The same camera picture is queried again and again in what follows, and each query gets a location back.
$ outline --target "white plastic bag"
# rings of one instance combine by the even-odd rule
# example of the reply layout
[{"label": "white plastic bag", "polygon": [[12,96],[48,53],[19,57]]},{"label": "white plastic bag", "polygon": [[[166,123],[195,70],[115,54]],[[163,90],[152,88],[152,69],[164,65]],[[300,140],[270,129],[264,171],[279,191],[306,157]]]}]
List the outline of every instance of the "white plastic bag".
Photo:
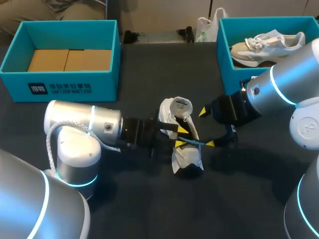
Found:
[{"label": "white plastic bag", "polygon": [[226,17],[228,14],[220,7],[216,10],[213,21],[205,17],[197,19],[196,42],[216,41],[219,20]]}]

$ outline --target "black object on floor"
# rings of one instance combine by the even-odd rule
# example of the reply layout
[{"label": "black object on floor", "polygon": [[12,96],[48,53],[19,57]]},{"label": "black object on floor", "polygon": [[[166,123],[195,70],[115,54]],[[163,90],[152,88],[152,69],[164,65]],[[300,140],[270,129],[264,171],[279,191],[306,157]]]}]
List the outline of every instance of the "black object on floor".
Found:
[{"label": "black object on floor", "polygon": [[132,44],[137,42],[140,34],[138,32],[131,32],[130,30],[125,31],[123,44]]},{"label": "black object on floor", "polygon": [[191,28],[191,26],[188,26],[186,29],[179,29],[177,30],[177,33],[182,36],[187,43],[195,41],[193,29]]}]

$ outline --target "teal box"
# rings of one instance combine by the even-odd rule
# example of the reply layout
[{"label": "teal box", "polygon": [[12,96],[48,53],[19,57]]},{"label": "teal box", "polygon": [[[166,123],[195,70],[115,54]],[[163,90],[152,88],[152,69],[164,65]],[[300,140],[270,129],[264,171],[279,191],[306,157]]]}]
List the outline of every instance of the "teal box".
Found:
[{"label": "teal box", "polygon": [[[109,71],[27,72],[35,49],[112,50]],[[15,102],[115,101],[121,43],[117,22],[22,22],[0,67],[0,77]]]},{"label": "teal box", "polygon": [[282,17],[236,17],[222,18],[217,34],[217,58],[225,93],[230,95],[240,89],[239,81],[259,76],[268,67],[235,68],[229,47],[276,29],[284,35],[295,35],[302,31],[306,44],[319,38],[319,26],[312,16]]}]

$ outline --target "white shoe upper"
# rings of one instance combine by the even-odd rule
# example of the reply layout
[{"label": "white shoe upper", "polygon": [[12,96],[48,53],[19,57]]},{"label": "white shoe upper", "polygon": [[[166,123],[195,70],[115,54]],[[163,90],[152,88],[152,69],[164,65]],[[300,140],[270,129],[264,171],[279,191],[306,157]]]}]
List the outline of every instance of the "white shoe upper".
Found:
[{"label": "white shoe upper", "polygon": [[235,60],[278,62],[277,58],[286,57],[302,48],[305,45],[305,39],[303,32],[296,35],[283,35],[277,30],[272,30],[233,45],[231,55]]},{"label": "white shoe upper", "polygon": [[[184,121],[188,123],[193,137],[199,139],[195,125],[190,116],[192,111],[193,106],[188,99],[182,97],[165,99],[159,108],[159,120],[161,122],[178,124],[176,117],[184,119]],[[161,131],[167,134],[170,139],[177,139],[177,133],[163,129],[161,129]],[[200,146],[188,144],[173,149],[172,168],[174,173],[176,173],[178,169],[186,168],[190,164],[194,164],[204,170],[201,162]]]}]

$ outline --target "blue cable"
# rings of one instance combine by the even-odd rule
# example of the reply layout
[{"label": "blue cable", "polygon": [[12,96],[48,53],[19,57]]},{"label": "blue cable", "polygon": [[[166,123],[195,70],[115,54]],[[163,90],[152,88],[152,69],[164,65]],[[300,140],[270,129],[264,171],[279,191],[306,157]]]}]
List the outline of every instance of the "blue cable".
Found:
[{"label": "blue cable", "polygon": [[190,143],[190,144],[195,144],[195,145],[205,145],[205,143],[202,143],[202,142],[198,142],[198,141],[195,141],[195,140],[190,140],[190,139],[187,139],[187,138],[183,138],[183,137],[178,137],[179,139],[187,142],[187,143]]}]

